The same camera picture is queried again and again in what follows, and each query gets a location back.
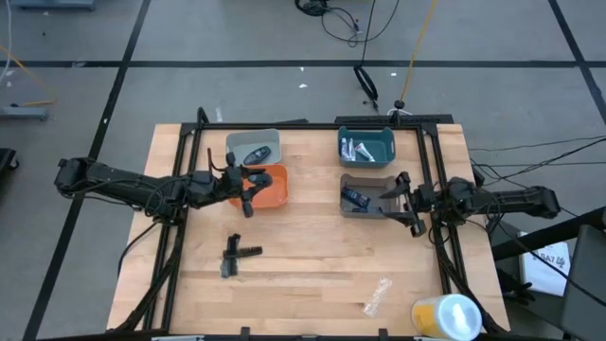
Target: wooden tabletop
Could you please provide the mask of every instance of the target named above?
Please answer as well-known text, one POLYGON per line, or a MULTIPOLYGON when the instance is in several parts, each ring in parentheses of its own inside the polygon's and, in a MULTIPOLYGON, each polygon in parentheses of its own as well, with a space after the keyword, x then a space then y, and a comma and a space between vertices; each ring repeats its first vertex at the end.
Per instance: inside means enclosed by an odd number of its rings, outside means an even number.
MULTIPOLYGON (((156 126, 145 174, 170 175, 179 130, 180 125, 156 126)), ((447 176, 472 181, 461 126, 438 125, 438 130, 447 176)), ((223 164, 225 137, 232 133, 203 131, 197 170, 207 169, 206 148, 219 167, 223 164)), ((436 252, 427 234, 413 239, 394 221, 344 218, 339 212, 343 173, 386 177, 408 171, 413 187, 422 183, 415 133, 394 134, 396 160, 384 169, 364 170, 339 166, 336 131, 280 131, 281 163, 289 173, 285 206, 257 210, 251 219, 227 202, 191 209, 170 332, 239 334, 241 327, 250 327, 253 334, 377 335, 379 328, 388 328, 390 335, 418 334, 410 316, 413 303, 441 294, 436 252), (241 247, 260 245, 263 254, 240 260, 240 274, 222 279, 223 250, 233 233, 241 234, 241 247), (381 277, 393 284, 376 316, 368 317, 363 308, 381 277)), ((426 145, 437 179, 429 138, 426 145)), ((149 224, 149 218, 135 213, 130 239, 149 224)), ((508 329, 486 231, 475 224, 458 230, 471 289, 508 329)), ((149 288, 159 231, 124 260, 108 327, 121 323, 149 288)), ((162 293, 154 326, 160 324, 164 299, 162 293)))

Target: concrete floor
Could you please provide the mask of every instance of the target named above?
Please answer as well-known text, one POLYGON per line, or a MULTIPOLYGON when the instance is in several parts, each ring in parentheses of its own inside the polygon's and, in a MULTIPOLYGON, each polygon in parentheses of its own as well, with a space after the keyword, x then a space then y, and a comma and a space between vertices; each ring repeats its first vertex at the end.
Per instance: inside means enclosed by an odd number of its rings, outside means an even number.
MULTIPOLYGON (((380 1, 373 27, 383 26, 395 1, 380 1)), ((13 10, 13 52, 24 61, 120 61, 141 0, 98 1, 94 12, 13 10)), ((369 2, 332 0, 365 27, 369 2)), ((384 35, 368 44, 370 60, 406 60, 418 37, 429 1, 402 0, 384 35)), ((560 2, 588 61, 606 60, 600 0, 560 2)), ((6 7, 0 6, 0 44, 6 7)), ((348 35, 338 18, 327 27, 348 35)), ((291 1, 152 0, 134 50, 134 61, 356 60, 350 48, 328 36, 319 19, 291 1)), ((546 1, 440 0, 419 59, 425 61, 574 61, 546 1)), ((0 84, 0 104, 45 98, 22 70, 0 84)), ((0 339, 21 339, 40 291, 70 203, 52 181, 62 157, 88 154, 117 68, 36 67, 59 103, 47 122, 0 122, 0 146, 18 151, 21 168, 0 195, 0 339)), ((369 67, 380 92, 380 110, 397 98, 406 69, 369 67)), ((592 69, 606 87, 606 69, 592 69)), ((294 118, 332 121, 335 116, 373 115, 350 67, 130 68, 98 160, 143 171, 158 123, 192 121, 198 106, 211 120, 272 122, 294 118)), ((464 125, 470 148, 499 148, 558 139, 604 135, 606 126, 575 68, 419 67, 407 95, 415 114, 452 114, 464 125)), ((583 143, 507 153, 473 152, 480 163, 528 164, 583 143)), ((565 161, 606 161, 595 146, 565 161)), ((557 191, 561 204, 581 214, 606 200, 605 165, 544 167, 515 178, 557 191)), ((500 167, 502 173, 520 167, 500 167)), ((511 188, 498 184, 493 189, 511 188)), ((119 206, 86 201, 52 293, 39 337, 103 332, 116 287, 116 264, 133 214, 119 206)), ((569 219, 563 213, 556 220, 569 219)), ((533 231, 554 221, 508 215, 533 231)), ((561 334, 524 314, 510 315, 516 332, 561 334)))

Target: orange bin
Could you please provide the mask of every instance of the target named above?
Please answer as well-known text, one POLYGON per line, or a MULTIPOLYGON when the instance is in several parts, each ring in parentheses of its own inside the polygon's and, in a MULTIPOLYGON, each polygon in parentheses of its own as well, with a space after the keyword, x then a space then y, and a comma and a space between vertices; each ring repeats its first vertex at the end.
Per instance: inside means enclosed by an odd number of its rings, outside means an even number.
MULTIPOLYGON (((248 166, 250 169, 265 169, 265 172, 272 176, 272 185, 262 189, 253 197, 253 208, 275 208, 280 207, 288 201, 288 172, 286 167, 274 165, 248 166)), ((244 189, 251 188, 253 185, 244 180, 244 189)), ((242 207, 240 199, 229 199, 229 204, 242 207)))

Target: yellow cable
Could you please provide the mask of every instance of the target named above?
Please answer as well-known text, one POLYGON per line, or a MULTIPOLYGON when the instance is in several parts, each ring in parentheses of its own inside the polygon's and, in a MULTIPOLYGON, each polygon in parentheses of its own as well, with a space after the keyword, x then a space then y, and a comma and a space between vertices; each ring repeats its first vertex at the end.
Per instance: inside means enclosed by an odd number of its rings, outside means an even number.
POLYGON ((412 57, 410 57, 410 63, 408 64, 408 69, 406 70, 406 80, 404 81, 404 88, 401 91, 401 101, 404 101, 404 98, 406 97, 406 91, 408 90, 408 82, 410 81, 410 76, 413 73, 413 63, 415 62, 415 58, 417 57, 417 52, 419 52, 420 43, 423 41, 423 37, 425 36, 425 32, 427 31, 427 27, 429 26, 429 21, 432 19, 432 16, 434 16, 434 10, 436 10, 436 3, 437 0, 432 0, 432 6, 429 9, 427 17, 425 18, 423 27, 420 30, 420 35, 417 39, 417 44, 413 49, 413 55, 412 57))
POLYGON ((55 103, 57 103, 56 96, 55 96, 54 92, 48 86, 46 86, 46 84, 42 80, 40 80, 36 75, 34 75, 31 71, 29 71, 21 62, 19 62, 19 60, 17 60, 15 58, 15 56, 11 55, 10 52, 8 50, 6 50, 2 45, 0 45, 0 49, 4 53, 6 53, 7 56, 9 56, 9 58, 11 58, 13 61, 15 61, 15 63, 17 65, 19 65, 19 67, 21 67, 21 69, 24 70, 27 73, 28 76, 30 76, 40 86, 42 86, 42 88, 46 91, 46 93, 51 98, 53 98, 53 100, 39 100, 39 101, 32 101, 32 102, 24 103, 24 104, 22 104, 23 106, 36 106, 36 105, 46 105, 46 104, 55 104, 55 103))

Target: teal bin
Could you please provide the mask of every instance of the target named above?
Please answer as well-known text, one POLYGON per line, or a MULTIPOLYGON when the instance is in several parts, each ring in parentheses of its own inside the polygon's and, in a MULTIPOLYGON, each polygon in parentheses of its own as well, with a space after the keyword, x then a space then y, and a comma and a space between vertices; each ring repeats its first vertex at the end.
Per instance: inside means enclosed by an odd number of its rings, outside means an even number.
POLYGON ((383 128, 380 132, 351 131, 346 127, 339 128, 337 138, 337 155, 339 164, 343 167, 357 168, 383 168, 396 158, 396 143, 394 132, 389 128, 383 128), (375 162, 366 160, 361 154, 356 153, 355 161, 346 161, 341 157, 341 139, 346 138, 349 142, 353 138, 353 147, 363 142, 368 152, 374 157, 375 162))

